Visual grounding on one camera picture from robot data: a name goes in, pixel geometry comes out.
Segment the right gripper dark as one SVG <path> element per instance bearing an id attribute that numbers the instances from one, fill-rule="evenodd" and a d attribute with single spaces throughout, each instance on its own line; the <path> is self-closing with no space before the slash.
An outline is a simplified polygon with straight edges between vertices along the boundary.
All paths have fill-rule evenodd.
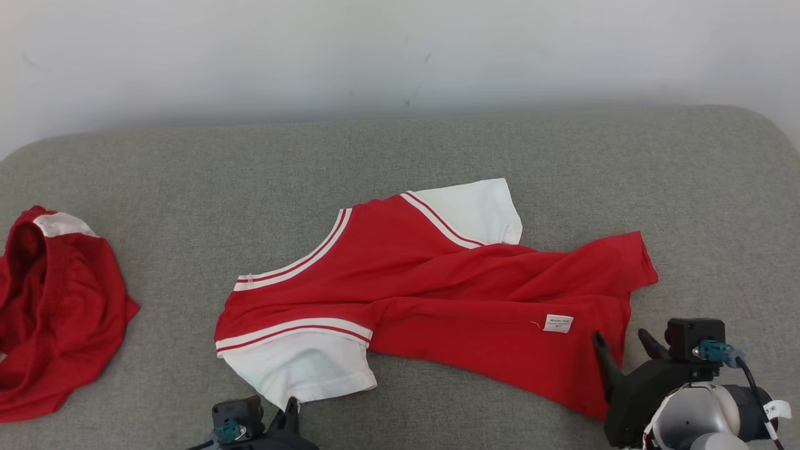
<path id="1" fill-rule="evenodd" d="M 652 361 L 625 375 L 603 334 L 592 334 L 604 398 L 609 405 L 604 433 L 613 448 L 640 447 L 644 428 L 666 396 L 690 383 L 689 367 L 669 361 L 668 348 L 648 330 L 639 328 L 637 336 Z"/>

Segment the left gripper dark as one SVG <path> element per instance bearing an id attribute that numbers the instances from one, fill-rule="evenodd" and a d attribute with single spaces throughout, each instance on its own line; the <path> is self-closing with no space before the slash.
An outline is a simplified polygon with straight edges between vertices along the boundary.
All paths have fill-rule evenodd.
<path id="1" fill-rule="evenodd" d="M 298 436 L 299 412 L 298 399 L 289 398 L 286 412 L 277 411 L 266 433 L 247 441 L 235 442 L 234 450 L 319 450 L 314 442 Z"/>

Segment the red shirt with white sleeves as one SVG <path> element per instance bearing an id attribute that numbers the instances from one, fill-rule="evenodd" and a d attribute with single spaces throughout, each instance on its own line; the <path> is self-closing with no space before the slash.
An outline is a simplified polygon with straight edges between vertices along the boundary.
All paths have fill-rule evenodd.
<path id="1" fill-rule="evenodd" d="M 631 294 L 658 274 L 638 231 L 570 252 L 520 243 L 502 177 L 341 209 L 309 254 L 239 276 L 216 354 L 271 404 L 376 388 L 368 351 L 431 361 L 598 421 L 600 331 L 623 359 Z"/>

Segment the red Bulls 23 shorts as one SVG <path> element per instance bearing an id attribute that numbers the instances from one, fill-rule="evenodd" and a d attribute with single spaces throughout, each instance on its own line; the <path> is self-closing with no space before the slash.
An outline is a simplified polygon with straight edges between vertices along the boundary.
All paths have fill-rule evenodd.
<path id="1" fill-rule="evenodd" d="M 0 423 L 55 413 L 97 381 L 138 310 L 111 245 L 82 219 L 22 213 L 0 255 Z"/>

